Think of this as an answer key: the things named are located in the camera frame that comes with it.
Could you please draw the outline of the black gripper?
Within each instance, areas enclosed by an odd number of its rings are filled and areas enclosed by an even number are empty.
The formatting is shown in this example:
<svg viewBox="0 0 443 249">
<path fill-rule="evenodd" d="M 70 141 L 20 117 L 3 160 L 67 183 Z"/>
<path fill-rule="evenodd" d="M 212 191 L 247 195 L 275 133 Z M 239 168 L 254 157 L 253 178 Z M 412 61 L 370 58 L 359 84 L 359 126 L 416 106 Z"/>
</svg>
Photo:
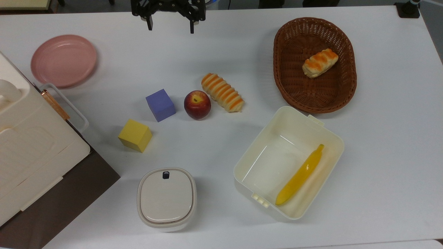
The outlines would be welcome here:
<svg viewBox="0 0 443 249">
<path fill-rule="evenodd" d="M 204 0 L 131 0 L 134 16 L 146 20 L 149 30 L 153 30 L 152 15 L 156 12 L 177 12 L 190 21 L 190 33 L 194 34 L 195 22 L 206 20 Z"/>
</svg>

